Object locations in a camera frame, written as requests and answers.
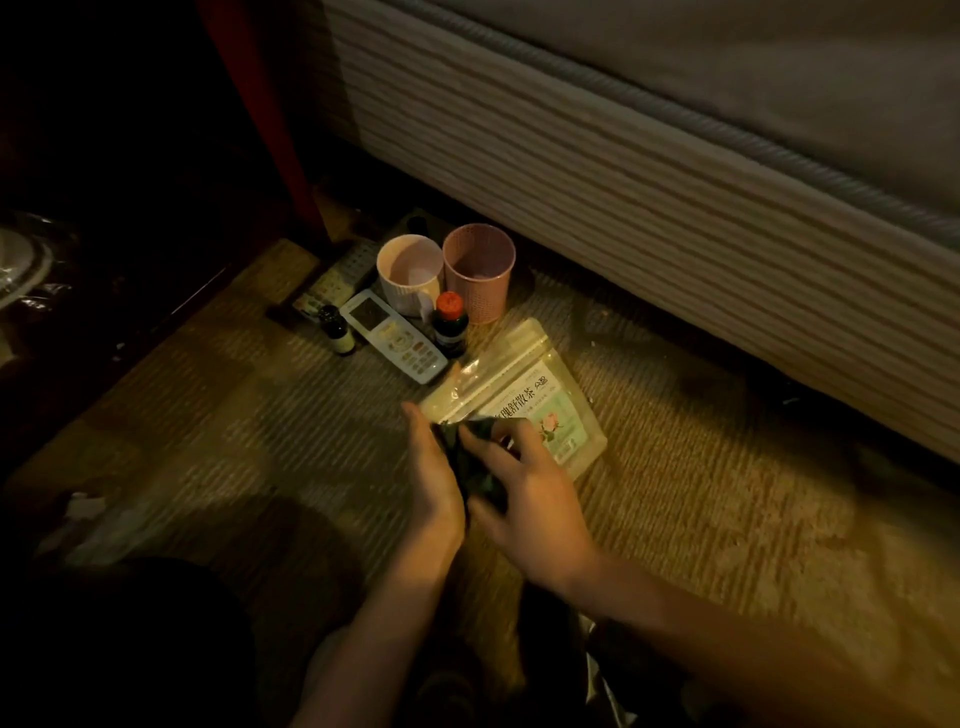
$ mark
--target rose illustration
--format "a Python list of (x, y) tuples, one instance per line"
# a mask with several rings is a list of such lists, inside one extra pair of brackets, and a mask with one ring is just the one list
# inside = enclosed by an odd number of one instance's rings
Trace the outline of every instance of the rose illustration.
[(556, 414), (551, 412), (549, 415), (540, 420), (540, 439), (547, 443), (553, 440), (553, 438), (556, 437), (554, 433), (559, 426), (560, 420), (557, 419)]

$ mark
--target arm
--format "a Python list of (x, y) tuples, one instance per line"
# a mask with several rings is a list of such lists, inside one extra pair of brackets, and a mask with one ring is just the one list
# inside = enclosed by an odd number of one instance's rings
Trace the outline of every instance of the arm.
[[(590, 538), (572, 482), (528, 421), (503, 421), (493, 442), (464, 427), (460, 435), (503, 481), (509, 498), (506, 517), (478, 498), (470, 499), (470, 513), (530, 581), (596, 619), (632, 627), (764, 723), (926, 725), (789, 629), (739, 617), (602, 552)], [(507, 436), (519, 460), (496, 444)]]
[(357, 613), (292, 728), (386, 726), (464, 540), (464, 502), (446, 457), (415, 405), (410, 429), (414, 507), (379, 585)]

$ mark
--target left hand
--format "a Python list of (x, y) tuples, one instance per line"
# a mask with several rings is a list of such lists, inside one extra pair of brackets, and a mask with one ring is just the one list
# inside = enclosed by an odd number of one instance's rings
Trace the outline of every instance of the left hand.
[(467, 514), (457, 478), (420, 408), (409, 401), (401, 407), (410, 438), (408, 467), (414, 491), (411, 528), (426, 529), (431, 535), (449, 540), (454, 549), (459, 548), (467, 528)]

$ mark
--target striped fabric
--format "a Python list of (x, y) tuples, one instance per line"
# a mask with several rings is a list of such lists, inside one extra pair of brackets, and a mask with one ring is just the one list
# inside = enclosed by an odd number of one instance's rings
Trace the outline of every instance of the striped fabric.
[(960, 460), (960, 256), (376, 0), (300, 0), (289, 103)]

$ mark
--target beige carpet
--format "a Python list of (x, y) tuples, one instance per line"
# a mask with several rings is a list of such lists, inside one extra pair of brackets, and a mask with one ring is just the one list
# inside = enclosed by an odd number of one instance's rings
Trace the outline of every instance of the beige carpet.
[[(344, 233), (340, 214), (335, 237)], [(743, 357), (527, 244), (512, 309), (535, 316), (610, 446), (578, 486), (596, 538), (695, 592), (815, 633), (885, 689), (960, 715), (960, 501), (853, 438), (791, 424), (747, 390)], [(84, 490), (108, 511), (71, 555), (212, 567), (257, 638), (275, 726), (350, 579), (382, 569), (406, 507), (397, 405), (428, 391), (367, 347), (340, 359), (265, 317), (314, 258), (281, 241), (60, 433), (9, 492)], [(463, 629), (491, 692), (520, 680), (520, 581), (472, 534)]]

